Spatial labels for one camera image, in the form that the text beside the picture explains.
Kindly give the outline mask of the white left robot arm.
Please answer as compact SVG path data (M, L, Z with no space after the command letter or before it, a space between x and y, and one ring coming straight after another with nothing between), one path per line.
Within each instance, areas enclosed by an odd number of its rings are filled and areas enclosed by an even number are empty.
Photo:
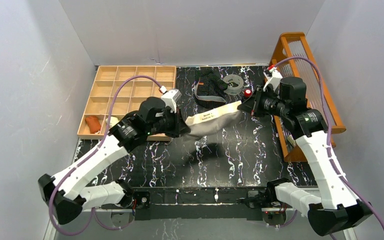
M137 111L128 113L111 127L103 139L71 166L53 176L38 179L39 190L50 215L61 225L73 221L83 210L114 204L129 207L134 190L124 180L89 187L101 171L143 145L148 137L165 134L178 138L191 130L177 106L181 93L171 89L161 97L148 97Z

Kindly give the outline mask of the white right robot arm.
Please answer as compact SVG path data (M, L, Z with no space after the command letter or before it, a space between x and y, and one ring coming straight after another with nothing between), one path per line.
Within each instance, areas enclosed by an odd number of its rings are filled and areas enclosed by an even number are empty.
M330 135L323 115L307 106L307 86L299 77L284 77L279 93L258 86L238 106L253 117L281 118L296 145L303 152L316 180L319 196L297 187L286 178L267 183L265 191L242 200L250 208L273 202L287 204L308 218L319 236L358 226L372 215L371 205L344 183L344 174L334 166L336 156L328 143Z

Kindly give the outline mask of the grey beige underwear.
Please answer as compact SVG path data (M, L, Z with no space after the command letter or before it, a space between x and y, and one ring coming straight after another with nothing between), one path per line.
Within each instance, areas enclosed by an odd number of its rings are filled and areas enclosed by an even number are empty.
M234 126L243 116L242 111L238 110L241 103L239 100L188 116L185 123L190 128L190 133L185 134L183 140L186 142L199 141L204 136L210 136L224 128Z

